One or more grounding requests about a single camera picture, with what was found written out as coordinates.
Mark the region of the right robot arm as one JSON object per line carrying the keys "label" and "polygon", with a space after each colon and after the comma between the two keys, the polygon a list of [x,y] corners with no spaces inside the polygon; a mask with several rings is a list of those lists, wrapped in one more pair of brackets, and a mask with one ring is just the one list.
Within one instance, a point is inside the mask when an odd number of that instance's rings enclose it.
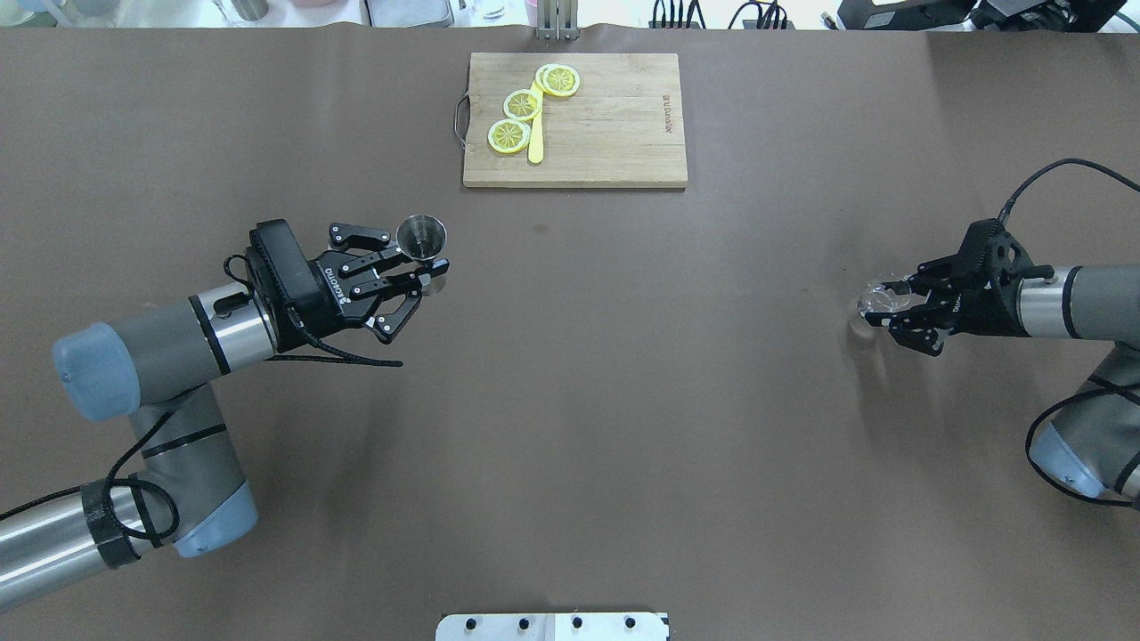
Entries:
{"label": "right robot arm", "polygon": [[896,344],[936,356],[953,336],[1039,344],[1031,373],[1059,354],[1070,392],[1031,420],[1023,455],[1054,490],[1137,509],[1135,263],[1039,263],[1001,219],[969,224],[945,258],[868,284],[860,317]]}

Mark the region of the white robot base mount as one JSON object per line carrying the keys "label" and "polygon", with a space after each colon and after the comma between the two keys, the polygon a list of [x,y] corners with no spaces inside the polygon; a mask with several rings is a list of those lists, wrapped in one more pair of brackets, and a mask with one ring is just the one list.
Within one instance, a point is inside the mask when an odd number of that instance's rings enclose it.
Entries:
{"label": "white robot base mount", "polygon": [[671,640],[666,612],[453,612],[435,640]]}

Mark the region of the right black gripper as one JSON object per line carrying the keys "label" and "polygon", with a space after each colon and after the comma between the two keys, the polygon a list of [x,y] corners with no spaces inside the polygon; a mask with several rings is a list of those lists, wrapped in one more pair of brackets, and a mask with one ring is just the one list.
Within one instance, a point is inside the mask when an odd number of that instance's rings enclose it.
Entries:
{"label": "right black gripper", "polygon": [[907,276],[879,273],[868,281],[870,299],[952,297],[952,303],[925,303],[889,313],[886,328],[896,344],[940,356],[946,336],[1028,336],[1018,313],[1019,291],[1035,263],[1029,252],[995,218],[966,228],[956,255],[919,263]]}

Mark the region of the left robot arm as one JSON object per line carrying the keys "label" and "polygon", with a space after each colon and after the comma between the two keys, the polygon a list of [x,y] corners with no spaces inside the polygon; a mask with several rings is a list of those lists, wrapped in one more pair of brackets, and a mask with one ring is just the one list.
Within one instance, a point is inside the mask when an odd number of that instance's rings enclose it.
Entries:
{"label": "left robot arm", "polygon": [[135,445],[90,482],[3,514],[6,612],[171,545],[207,555],[249,534],[256,503],[212,382],[256,362],[392,368],[329,344],[367,331],[391,344],[451,263],[434,216],[394,232],[329,224],[308,258],[285,220],[256,224],[228,283],[52,346],[82,417],[129,417]]}

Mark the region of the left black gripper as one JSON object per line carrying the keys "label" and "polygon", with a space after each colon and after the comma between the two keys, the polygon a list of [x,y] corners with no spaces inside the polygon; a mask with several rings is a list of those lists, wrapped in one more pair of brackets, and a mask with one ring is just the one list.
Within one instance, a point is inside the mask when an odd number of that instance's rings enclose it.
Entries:
{"label": "left black gripper", "polygon": [[[350,253],[376,253],[378,258],[367,263],[386,263],[386,268],[406,263],[404,251],[396,244],[394,233],[359,224],[329,224],[329,250]],[[276,331],[280,344],[304,344],[301,328],[290,313],[296,313],[310,336],[325,339],[347,328],[366,328],[378,338],[381,344],[391,344],[404,331],[407,320],[416,313],[423,297],[427,297],[435,281],[451,269],[451,261],[438,259],[432,263],[417,263],[410,271],[378,276],[374,271],[349,277],[341,268],[349,258],[317,258],[309,260],[314,275],[321,279],[325,303],[310,310],[276,307]]]}

